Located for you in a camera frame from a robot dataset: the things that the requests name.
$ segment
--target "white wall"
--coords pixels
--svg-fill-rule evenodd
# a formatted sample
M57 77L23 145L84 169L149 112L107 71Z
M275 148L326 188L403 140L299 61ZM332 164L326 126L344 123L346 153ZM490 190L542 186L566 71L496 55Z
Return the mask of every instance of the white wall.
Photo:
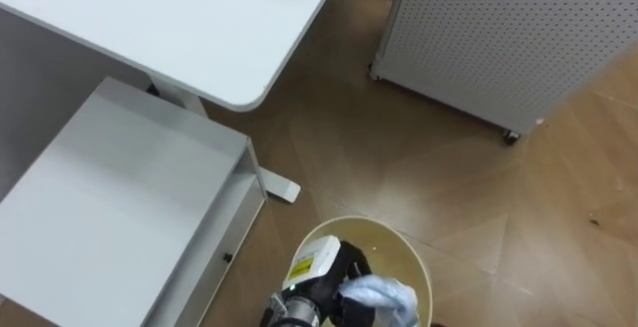
M142 72L0 10L0 200L107 75Z

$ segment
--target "white desk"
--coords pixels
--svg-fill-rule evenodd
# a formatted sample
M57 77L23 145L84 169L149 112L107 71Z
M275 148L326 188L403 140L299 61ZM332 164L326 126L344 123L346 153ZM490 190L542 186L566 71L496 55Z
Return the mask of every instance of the white desk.
M265 98L325 0L0 0L0 8L147 72L160 95L205 115ZM262 169L268 191L299 185Z

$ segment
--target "trash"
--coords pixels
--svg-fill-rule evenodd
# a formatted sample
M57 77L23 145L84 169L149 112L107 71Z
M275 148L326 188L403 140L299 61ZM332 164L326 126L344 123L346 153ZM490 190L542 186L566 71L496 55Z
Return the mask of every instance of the trash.
M386 327L419 327L415 290L395 278L366 275L344 282L342 296L377 310L376 321Z

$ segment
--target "white drawer cabinet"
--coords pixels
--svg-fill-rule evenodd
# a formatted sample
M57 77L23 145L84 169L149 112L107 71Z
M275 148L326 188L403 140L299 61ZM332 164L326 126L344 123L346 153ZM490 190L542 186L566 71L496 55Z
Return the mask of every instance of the white drawer cabinet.
M250 139L105 80L0 203L0 294L62 327L194 327L266 199Z

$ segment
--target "white pegboard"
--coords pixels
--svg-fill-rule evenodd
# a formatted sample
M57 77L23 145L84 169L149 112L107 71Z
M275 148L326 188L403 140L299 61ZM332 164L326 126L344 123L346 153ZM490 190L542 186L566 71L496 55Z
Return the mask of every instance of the white pegboard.
M527 133L637 37L638 0L395 0L380 76Z

